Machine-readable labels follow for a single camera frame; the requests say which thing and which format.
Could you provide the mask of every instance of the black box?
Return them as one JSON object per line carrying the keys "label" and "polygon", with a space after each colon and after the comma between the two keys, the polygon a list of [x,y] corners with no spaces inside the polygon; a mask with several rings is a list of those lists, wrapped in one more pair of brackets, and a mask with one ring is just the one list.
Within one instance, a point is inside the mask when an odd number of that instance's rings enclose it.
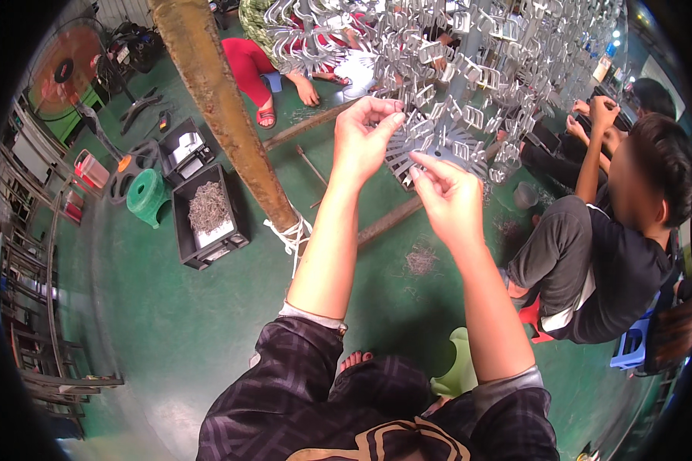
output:
{"label": "black box", "polygon": [[[179,136],[185,133],[197,133],[200,139],[203,140],[203,145],[197,148],[196,151],[191,152],[179,163],[175,163],[174,150],[179,147]],[[200,160],[204,167],[205,164],[210,163],[214,158],[215,154],[210,151],[210,147],[205,142],[205,138],[203,138],[203,134],[200,132],[200,128],[195,124],[193,117],[189,117],[184,122],[177,125],[176,128],[167,133],[166,136],[159,141],[161,175],[164,176],[173,187],[177,187],[185,182],[185,177],[181,174],[181,171],[192,162]]]}
{"label": "black box", "polygon": [[[172,191],[172,215],[174,216],[174,233],[177,237],[179,261],[198,271],[205,269],[224,254],[249,244],[249,238],[243,234],[245,226],[240,228],[240,224],[245,224],[241,221],[243,215],[238,211],[236,200],[230,195],[230,190],[226,186],[226,178],[227,174],[221,164],[213,163],[195,172],[192,177]],[[189,218],[190,200],[195,197],[198,187],[208,181],[218,181],[221,184],[233,229],[198,249]]]}

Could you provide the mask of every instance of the rusty pole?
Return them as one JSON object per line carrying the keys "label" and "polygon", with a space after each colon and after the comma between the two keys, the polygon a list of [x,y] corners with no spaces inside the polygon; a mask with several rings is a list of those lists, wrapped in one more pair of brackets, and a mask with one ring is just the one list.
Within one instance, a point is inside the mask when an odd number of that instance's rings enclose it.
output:
{"label": "rusty pole", "polygon": [[243,183],[278,231],[297,224],[243,105],[207,0],[148,0],[187,91]]}

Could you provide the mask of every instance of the white rope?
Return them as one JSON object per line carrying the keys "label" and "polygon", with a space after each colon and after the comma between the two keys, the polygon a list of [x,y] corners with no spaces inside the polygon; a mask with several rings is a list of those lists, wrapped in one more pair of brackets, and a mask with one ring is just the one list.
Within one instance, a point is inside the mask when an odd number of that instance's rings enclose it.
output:
{"label": "white rope", "polygon": [[[264,225],[271,228],[271,231],[285,244],[285,252],[287,254],[295,254],[295,261],[292,265],[292,278],[295,278],[297,259],[299,258],[299,245],[302,242],[310,240],[309,235],[313,233],[313,226],[305,220],[303,215],[301,215],[295,207],[292,207],[292,210],[295,211],[295,215],[297,215],[297,224],[287,229],[285,232],[279,233],[269,219],[264,220]],[[304,236],[305,229],[308,230],[308,237]]]}

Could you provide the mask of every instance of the red plastic stool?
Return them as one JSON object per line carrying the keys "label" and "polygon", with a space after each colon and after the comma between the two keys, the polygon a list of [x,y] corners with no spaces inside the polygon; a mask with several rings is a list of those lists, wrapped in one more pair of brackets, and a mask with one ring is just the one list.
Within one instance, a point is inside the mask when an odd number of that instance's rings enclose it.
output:
{"label": "red plastic stool", "polygon": [[533,304],[529,305],[526,308],[521,309],[518,312],[518,317],[520,317],[520,321],[523,323],[530,323],[531,325],[533,325],[533,329],[538,334],[537,337],[531,338],[531,342],[535,345],[537,345],[540,342],[552,341],[554,339],[554,338],[548,336],[546,333],[544,333],[542,331],[538,331],[538,320],[540,318],[538,310],[540,308],[541,308],[541,295],[539,294],[536,297],[536,300],[533,302]]}

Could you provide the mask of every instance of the red sandal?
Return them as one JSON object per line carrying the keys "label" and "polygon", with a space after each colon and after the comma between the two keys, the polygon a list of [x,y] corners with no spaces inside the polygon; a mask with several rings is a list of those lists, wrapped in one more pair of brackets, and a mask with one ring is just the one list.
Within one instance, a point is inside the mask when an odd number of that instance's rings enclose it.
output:
{"label": "red sandal", "polygon": [[[272,124],[269,126],[264,126],[261,124],[264,120],[274,120]],[[274,125],[277,123],[277,117],[274,115],[274,107],[270,107],[268,109],[262,109],[260,111],[256,112],[256,123],[259,124],[259,126],[265,130],[271,130]]]}

